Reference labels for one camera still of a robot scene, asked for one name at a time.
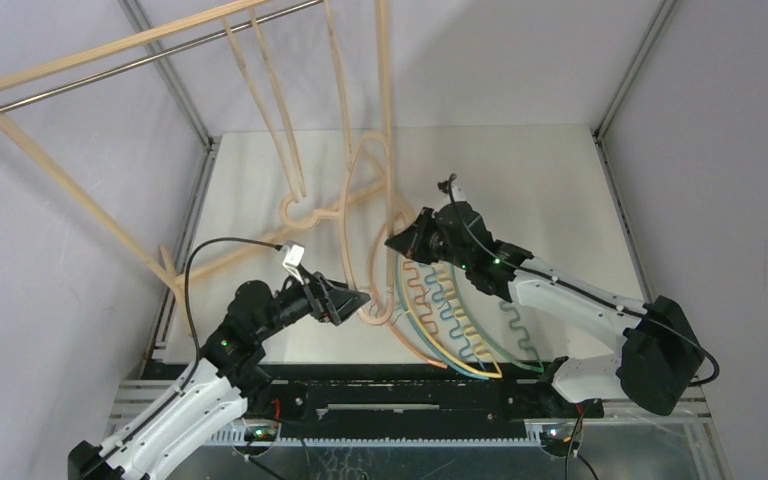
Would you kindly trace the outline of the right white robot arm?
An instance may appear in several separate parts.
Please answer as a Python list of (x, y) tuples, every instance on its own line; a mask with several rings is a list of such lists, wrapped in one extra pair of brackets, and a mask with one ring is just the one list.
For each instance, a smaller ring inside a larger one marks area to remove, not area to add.
[(609, 348), (605, 355), (559, 357), (550, 364), (537, 391), (549, 415), (565, 415), (586, 400), (626, 399), (668, 416), (688, 389), (702, 383), (696, 375), (707, 354), (677, 301), (636, 300), (566, 275), (494, 238), (466, 201), (423, 208), (385, 244), (420, 264), (457, 267), (478, 291), (546, 312)]

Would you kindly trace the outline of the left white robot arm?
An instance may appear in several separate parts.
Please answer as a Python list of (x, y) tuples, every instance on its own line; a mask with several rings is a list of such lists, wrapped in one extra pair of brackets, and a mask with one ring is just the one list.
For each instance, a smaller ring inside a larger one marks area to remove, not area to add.
[(227, 424), (270, 409), (273, 380), (260, 366), (267, 339), (305, 317), (338, 326), (370, 300), (319, 272), (290, 276), (278, 291), (261, 280), (241, 284), (222, 322), (168, 389), (99, 444), (82, 441), (70, 451), (68, 478), (167, 478)]

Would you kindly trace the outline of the beige plastic hanger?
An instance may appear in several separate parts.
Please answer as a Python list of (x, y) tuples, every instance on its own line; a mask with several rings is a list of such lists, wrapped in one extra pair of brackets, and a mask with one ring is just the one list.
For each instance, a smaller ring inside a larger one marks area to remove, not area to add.
[(260, 94), (257, 85), (253, 78), (251, 77), (251, 74), (248, 70), (245, 57), (243, 54), (243, 51), (241, 49), (241, 46), (237, 40), (237, 37), (235, 33), (232, 31), (232, 26), (230, 21), (228, 20), (227, 16), (223, 16), (220, 18), (220, 22), (223, 27), (223, 31), (226, 34), (226, 37), (228, 39), (230, 49), (232, 52), (232, 56), (234, 58), (234, 61), (237, 65), (237, 68), (245, 81), (247, 88), (249, 90), (249, 93), (255, 102), (255, 105), (260, 113), (261, 119), (264, 121), (264, 124), (267, 128), (267, 131), (273, 141), (276, 153), (279, 158), (279, 162), (282, 166), (282, 169), (284, 171), (284, 176), (287, 181), (287, 185), (290, 189), (290, 196), (293, 200), (299, 200), (300, 199), (300, 192), (296, 189), (296, 185), (294, 180), (291, 178), (291, 168), (289, 164), (289, 160), (287, 158), (287, 155), (284, 151), (283, 144), (281, 140), (278, 137), (277, 130), (274, 127), (274, 124), (272, 122), (272, 118), (269, 115), (269, 112), (267, 111), (264, 99), (262, 95)]
[[(368, 156), (374, 166), (378, 166), (378, 170), (381, 171), (380, 178), (375, 182), (364, 186), (358, 190), (349, 191), (349, 187), (352, 183), (352, 177), (356, 162), (361, 154), (366, 152), (365, 145), (368, 142), (377, 142), (381, 145), (381, 148), (385, 157), (386, 168), (381, 167), (377, 161)], [(280, 203), (279, 214), (283, 224), (286, 227), (290, 227), (292, 230), (301, 231), (309, 230), (315, 227), (321, 220), (333, 220), (337, 225), (337, 233), (339, 239), (339, 247), (341, 253), (341, 264), (343, 272), (346, 277), (348, 285), (352, 288), (356, 287), (356, 280), (352, 268), (350, 244), (348, 237), (348, 213), (349, 207), (359, 205), (365, 200), (373, 198), (375, 195), (382, 192), (386, 193), (387, 199), (387, 219), (385, 220), (385, 227), (392, 227), (392, 207), (394, 205), (394, 180), (393, 180), (393, 153), (392, 153), (392, 141), (384, 134), (377, 131), (364, 132), (359, 139), (358, 146), (349, 155), (349, 164), (347, 167), (347, 173), (343, 180), (340, 196), (335, 204), (330, 207), (314, 209), (307, 217), (300, 220), (294, 220), (289, 216), (288, 210), (291, 203), (291, 195), (284, 197)]]
[[(250, 20), (252, 22), (255, 22), (256, 19), (257, 19), (256, 16), (251, 16)], [(281, 142), (283, 144), (284, 151), (289, 160), (289, 164), (291, 168), (291, 178), (295, 182), (296, 189), (300, 192), (300, 199), (294, 200), (294, 202), (299, 202), (301, 199), (307, 196), (307, 189), (306, 189), (303, 169), (301, 166), (299, 151), (298, 151), (298, 147), (295, 139), (294, 129), (293, 129), (290, 115), (287, 109), (283, 91), (273, 66), (273, 62), (271, 59), (269, 47), (267, 45), (265, 36), (259, 24), (254, 23), (252, 27), (253, 28), (251, 29), (254, 31), (255, 37), (257, 39), (259, 51), (261, 53), (263, 64), (268, 75), (270, 88), (275, 99), (275, 104), (280, 114), (281, 123), (283, 127), (282, 132), (285, 137), (285, 139), (281, 140)]]
[(343, 148), (345, 154), (345, 162), (348, 170), (353, 166), (352, 162), (352, 132), (351, 132), (351, 118), (349, 110), (349, 101), (346, 91), (346, 83), (344, 77), (344, 71), (342, 66), (342, 59), (339, 51), (339, 45), (336, 35), (336, 25), (333, 17), (333, 10), (331, 2), (329, 0), (323, 1), (326, 27), (329, 40), (329, 48), (331, 52), (332, 64), (335, 75), (335, 85), (337, 90), (337, 99), (340, 111), (341, 130), (343, 135)]

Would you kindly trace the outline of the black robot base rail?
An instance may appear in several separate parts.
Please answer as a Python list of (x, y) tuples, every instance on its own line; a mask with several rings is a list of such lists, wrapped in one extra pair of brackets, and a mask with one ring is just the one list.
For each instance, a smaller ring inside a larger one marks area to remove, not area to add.
[(286, 439), (347, 443), (529, 442), (529, 426), (601, 418), (534, 372), (506, 366), (495, 380), (429, 364), (266, 364), (272, 386), (244, 414), (277, 421)]

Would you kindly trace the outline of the green wavy wire hanger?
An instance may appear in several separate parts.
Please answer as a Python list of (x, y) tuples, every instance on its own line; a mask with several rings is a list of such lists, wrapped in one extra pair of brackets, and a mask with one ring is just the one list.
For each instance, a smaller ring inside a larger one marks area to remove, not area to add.
[(532, 336), (523, 319), (523, 315), (517, 307), (503, 300), (497, 302), (498, 320), (505, 327), (502, 342), (497, 341), (484, 327), (480, 318), (470, 310), (468, 302), (463, 297), (462, 283), (459, 281), (459, 275), (453, 273), (451, 282), (454, 285), (464, 314), (474, 331), (474, 333), (470, 332), (467, 335), (468, 338), (472, 339), (475, 336), (479, 336), (481, 339), (480, 349), (487, 350), (493, 359), (498, 355), (515, 368), (534, 373), (543, 373), (545, 371), (539, 351), (533, 344)]

